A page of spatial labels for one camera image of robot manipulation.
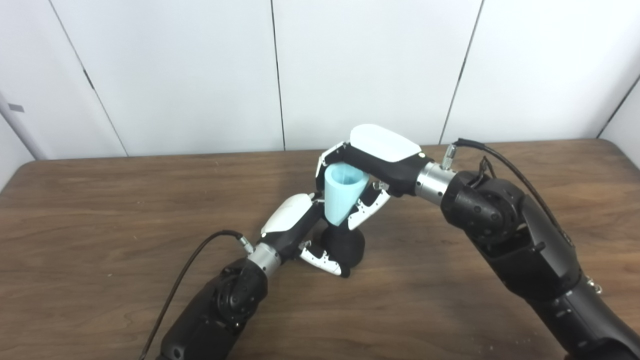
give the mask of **white wall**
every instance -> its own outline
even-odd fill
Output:
[[[22,164],[33,156],[0,115],[0,191]]]
[[[486,0],[443,143],[593,138],[638,74],[638,1]]]
[[[635,1],[486,0],[461,78],[481,0],[52,3],[79,59],[48,1],[0,1],[0,103],[39,158],[327,148],[364,122],[592,138],[640,74]]]
[[[125,155],[48,1],[0,1],[0,34],[0,93],[24,107],[6,120],[34,153]]]
[[[54,0],[131,155],[282,150],[268,0]]]
[[[274,0],[287,149],[373,123],[437,143],[480,0]]]
[[[616,144],[640,168],[640,85],[629,93],[601,138]]]

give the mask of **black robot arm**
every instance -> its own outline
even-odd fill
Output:
[[[504,179],[456,174],[441,209],[504,285],[576,360],[640,359],[640,338],[598,295],[575,248],[542,209]]]
[[[315,195],[288,198],[260,232],[248,256],[224,267],[200,290],[164,335],[157,360],[223,360],[268,292],[268,278],[301,254],[303,240],[324,212]]]
[[[486,158],[477,172],[451,170],[456,146],[497,157],[537,203],[513,183],[486,175],[487,169],[493,173]],[[397,134],[358,126],[350,142],[320,157],[319,190],[324,169],[338,161],[382,180],[393,196],[418,196],[440,206],[446,221],[465,232],[505,286],[535,310],[572,359],[640,360],[640,337],[598,296],[599,287],[583,274],[571,239],[530,182],[493,149],[461,139],[438,164]]]

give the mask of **plastic cup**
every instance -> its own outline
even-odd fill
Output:
[[[340,225],[369,182],[369,175],[346,163],[329,165],[324,172],[324,215]]]

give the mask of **black cable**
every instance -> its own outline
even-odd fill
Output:
[[[175,283],[173,284],[173,287],[171,288],[171,291],[169,291],[169,296],[166,298],[164,305],[162,307],[162,310],[160,310],[160,314],[158,314],[158,318],[156,319],[156,323],[154,324],[153,329],[151,329],[151,333],[149,334],[149,338],[147,339],[147,343],[145,344],[145,346],[142,348],[142,353],[140,354],[140,357],[138,358],[138,360],[144,360],[145,357],[147,357],[147,352],[149,351],[149,348],[151,347],[151,343],[153,342],[156,333],[158,332],[158,328],[160,328],[160,323],[162,322],[162,319],[164,318],[164,314],[166,313],[167,309],[169,308],[169,305],[171,304],[171,300],[173,300],[173,296],[175,295],[175,292],[178,290],[178,286],[180,286],[180,283],[182,282],[182,278],[184,277],[184,274],[186,274],[187,270],[189,270],[189,266],[191,266],[191,263],[193,262],[193,260],[195,260],[195,258],[198,256],[198,254],[202,251],[202,249],[204,249],[204,247],[213,239],[221,236],[221,235],[229,235],[229,236],[233,236],[236,239],[240,239],[243,237],[243,235],[237,231],[233,231],[233,230],[221,230],[218,231],[217,233],[211,234],[208,238],[206,238],[201,244],[200,246],[198,246],[198,248],[193,252],[193,254],[191,255],[191,257],[187,260],[186,264],[184,264],[184,266],[182,267],[182,270],[180,271],[180,274],[178,275],[178,278],[175,280]]]
[[[511,172],[514,173],[514,175],[516,175],[516,177],[524,184],[524,186],[527,187],[529,192],[531,192],[531,195],[536,199],[536,201],[538,202],[538,204],[540,205],[542,210],[545,212],[547,217],[549,217],[549,220],[556,227],[556,229],[558,229],[558,231],[562,234],[562,236],[565,239],[567,239],[569,242],[571,242],[571,239],[569,239],[569,236],[562,230],[562,227],[560,226],[560,224],[556,220],[556,217],[554,216],[554,214],[551,212],[551,209],[547,206],[547,203],[544,201],[544,199],[542,199],[542,196],[540,196],[540,194],[535,189],[535,187],[533,187],[533,185],[524,176],[524,174],[522,174],[518,170],[518,168],[516,168],[516,166],[514,164],[512,164],[509,160],[507,160],[507,158],[505,158],[501,153],[497,152],[496,150],[493,150],[492,148],[490,148],[489,146],[487,146],[487,145],[485,145],[485,144],[483,144],[481,142],[476,142],[476,141],[473,141],[473,140],[467,140],[467,139],[459,138],[458,141],[454,142],[453,144],[456,145],[456,146],[460,146],[460,147],[471,147],[471,148],[474,148],[474,149],[478,149],[478,150],[487,152],[487,153],[491,154],[494,158],[500,160],[500,162],[505,164],[509,168],[509,170],[511,170]]]

